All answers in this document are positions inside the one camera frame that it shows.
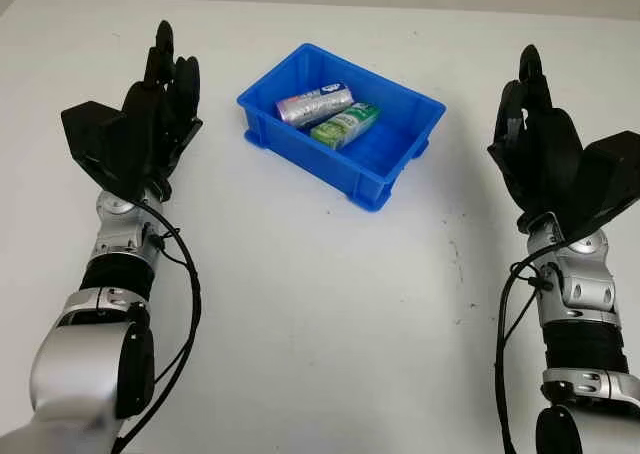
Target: blue plastic bin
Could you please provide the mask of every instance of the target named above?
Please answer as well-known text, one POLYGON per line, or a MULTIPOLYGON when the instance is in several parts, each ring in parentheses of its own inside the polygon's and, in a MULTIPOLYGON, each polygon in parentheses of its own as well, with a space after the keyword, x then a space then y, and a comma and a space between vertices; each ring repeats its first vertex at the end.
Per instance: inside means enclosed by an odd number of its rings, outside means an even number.
POLYGON ((240 97, 249 130, 245 138, 269 148, 344 192, 357 205, 379 210, 400 171, 429 143, 445 106, 312 44, 303 44, 240 97), (357 101, 381 109, 367 132, 333 151, 278 118, 276 102, 344 82, 357 101))

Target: white table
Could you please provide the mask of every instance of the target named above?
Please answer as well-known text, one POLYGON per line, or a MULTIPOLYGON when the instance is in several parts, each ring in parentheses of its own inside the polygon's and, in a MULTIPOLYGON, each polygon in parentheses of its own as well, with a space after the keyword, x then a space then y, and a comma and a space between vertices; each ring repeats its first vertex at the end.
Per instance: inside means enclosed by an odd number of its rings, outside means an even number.
MULTIPOLYGON (((640 128, 640 23, 182 0, 17 0, 0 18, 0 432, 26 423, 29 369, 94 242, 98 187, 60 111, 120 107, 157 23, 196 55, 205 121, 172 178, 205 314, 183 379, 132 452, 497 452, 495 319, 525 254, 519 211, 486 153, 503 85, 534 42, 585 143, 640 128), (371 214, 248 144, 235 98, 313 42, 444 102, 430 148, 371 214)), ((640 373, 639 208, 606 229, 625 352, 640 373)), ((183 271, 154 284, 159 367, 182 341, 183 271)), ((514 310, 529 290, 513 295, 514 310)), ((519 452, 534 452, 544 345, 532 311, 507 382, 519 452)))

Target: robotic arm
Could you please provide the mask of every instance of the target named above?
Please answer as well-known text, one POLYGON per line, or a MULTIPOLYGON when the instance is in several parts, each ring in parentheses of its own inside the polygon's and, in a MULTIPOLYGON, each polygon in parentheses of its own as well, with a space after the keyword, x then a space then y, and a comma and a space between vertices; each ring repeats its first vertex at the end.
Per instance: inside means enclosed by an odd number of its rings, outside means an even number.
MULTIPOLYGON (((583 149, 569 115, 552 106, 532 45, 519 74, 504 88, 489 153, 524 211, 518 227, 544 286, 536 300, 547 346, 542 393, 551 407, 538 417, 537 452, 638 452, 640 380, 622 352, 600 228, 640 197, 640 136, 625 131, 583 149)), ((514 453, 501 379, 505 344, 499 326, 496 396, 505 452, 514 453)))
POLYGON ((130 88, 122 110, 86 102, 62 113, 73 158, 103 189, 97 200, 101 227, 82 283, 33 363, 33 418, 0 438, 3 454, 121 452, 177 381, 193 345, 200 287, 184 242, 161 211, 171 196, 168 177, 202 126, 198 73, 193 57, 173 62, 173 34, 163 21, 144 80, 130 88), (161 228, 185 255, 194 293, 192 328, 158 401, 118 438, 124 420, 142 413, 154 392, 149 299, 166 238, 161 228))

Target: black cable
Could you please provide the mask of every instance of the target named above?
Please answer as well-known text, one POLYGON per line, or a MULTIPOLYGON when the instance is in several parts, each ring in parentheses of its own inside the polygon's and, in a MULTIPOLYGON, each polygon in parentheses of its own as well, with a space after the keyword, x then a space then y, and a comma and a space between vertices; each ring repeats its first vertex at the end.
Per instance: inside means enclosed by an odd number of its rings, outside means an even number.
POLYGON ((520 324, 520 321, 524 318, 524 315, 529 310, 529 306, 531 306, 531 303, 533 302, 533 300, 538 295, 538 292, 540 292, 540 291, 538 291, 537 289, 535 291, 533 291, 533 294, 531 294, 531 296, 529 297, 527 302, 524 304, 524 307, 520 311, 520 314, 518 314, 518 317, 516 317, 516 320, 513 321, 513 324, 511 325, 511 328, 507 331, 507 334, 504 336, 505 345, 507 344, 507 341, 511 337, 511 334, 513 333, 513 331, 515 331, 516 327, 518 327, 518 324, 520 324))
POLYGON ((184 261, 181 261, 180 259, 176 259, 175 257, 173 257, 171 254, 169 254, 164 248, 158 248, 158 250, 160 251, 160 253, 166 257, 167 259, 169 259, 171 262, 175 262, 176 264, 180 264, 181 266, 183 266, 185 269, 189 270, 189 267, 187 266, 187 263, 184 261))
POLYGON ((174 357, 173 360, 167 365, 167 367, 165 367, 162 370, 162 372, 153 380, 154 384, 159 383, 162 380, 162 378, 167 375, 167 373, 176 364, 176 362, 178 362, 182 354, 184 354, 184 345, 180 348, 180 350, 178 351, 178 354, 176 354, 176 357, 174 357))
MULTIPOLYGON (((166 257, 167 259, 169 259, 171 262, 175 262, 176 264, 180 264, 181 266, 183 266, 185 269, 187 269, 187 263, 184 261, 181 261, 180 259, 176 259, 175 257, 173 257, 172 255, 170 255, 164 246, 164 240, 165 239, 169 239, 171 236, 171 233, 169 231, 165 232, 162 236, 159 236, 159 239, 162 240, 162 242, 158 243, 158 250, 162 253, 162 255, 164 257, 166 257)), ((176 362, 178 362, 178 360, 180 359, 180 356, 182 356, 182 354, 184 353, 184 345, 180 348, 180 350, 178 351, 178 353, 175 355, 175 357, 171 360, 171 362, 162 370, 162 372, 153 380, 154 384, 159 383, 162 378, 164 376, 167 375, 167 373, 171 370, 171 368, 176 364, 176 362)))
POLYGON ((498 312, 498 334, 496 341, 496 362, 495 362, 495 391, 496 391, 496 408, 498 410, 498 418, 500 419, 500 427, 502 429, 502 444, 504 446, 504 452, 507 454, 515 454, 516 450, 511 442, 511 432, 509 431, 509 416, 507 412, 507 396, 504 386, 504 348, 506 345, 506 337, 504 334, 507 318, 507 304, 509 300, 509 294, 514 282, 520 275, 520 273, 533 261, 542 257, 550 252, 567 247, 573 241, 563 241, 557 244, 551 244, 550 246, 543 247, 542 249, 530 254, 525 259, 517 263, 511 270, 507 282, 505 282, 500 294, 500 307, 498 312))
POLYGON ((154 218, 158 220, 170 233, 171 237, 173 237, 184 256, 185 268, 189 272, 189 280, 191 282, 191 297, 192 297, 192 309, 191 309, 191 324, 189 326, 189 334, 187 336, 187 341, 185 342, 183 349, 181 349, 182 354, 178 354, 176 356, 177 366, 169 378, 167 385, 164 387, 156 401, 151 405, 151 407, 147 410, 147 412, 140 418, 140 420, 136 423, 135 426, 131 428, 131 430, 123 437, 118 437, 116 442, 113 445, 112 454, 121 453, 124 448, 131 442, 131 440, 144 428, 145 425, 151 420, 154 414, 160 409, 164 401, 169 396, 169 393, 175 386, 178 381, 180 374, 182 374, 182 370, 189 359, 189 355, 191 354, 191 349, 193 348, 193 343, 195 342, 196 330, 198 328, 198 324, 200 323, 200 316, 202 314, 202 298, 200 296, 200 281, 198 280, 198 271, 196 270, 196 266, 193 263, 193 258, 191 257, 191 253, 187 248, 186 244, 180 237, 179 230, 173 227, 173 225, 165 219, 165 217, 156 211, 154 208, 149 206, 146 202, 140 202, 137 200, 129 201, 134 206, 142 209, 143 211, 149 213, 154 218))

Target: silver can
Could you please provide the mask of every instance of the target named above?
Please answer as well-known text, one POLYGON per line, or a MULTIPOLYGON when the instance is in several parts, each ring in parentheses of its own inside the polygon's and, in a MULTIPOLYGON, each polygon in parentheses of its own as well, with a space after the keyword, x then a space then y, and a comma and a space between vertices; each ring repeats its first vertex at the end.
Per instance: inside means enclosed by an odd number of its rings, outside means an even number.
POLYGON ((276 103, 280 119, 297 128, 322 122, 353 104, 349 88, 341 82, 289 97, 276 103))

